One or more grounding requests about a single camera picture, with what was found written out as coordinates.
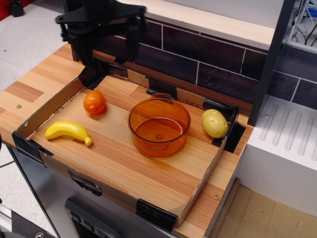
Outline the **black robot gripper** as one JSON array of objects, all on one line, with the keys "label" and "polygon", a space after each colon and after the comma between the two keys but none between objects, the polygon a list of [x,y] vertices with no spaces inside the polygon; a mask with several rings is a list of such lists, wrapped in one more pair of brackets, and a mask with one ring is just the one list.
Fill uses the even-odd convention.
[{"label": "black robot gripper", "polygon": [[146,7],[116,0],[84,0],[83,7],[56,17],[61,36],[71,45],[73,59],[86,67],[93,66],[89,39],[125,35],[131,61],[139,55],[139,35],[147,32]]}]

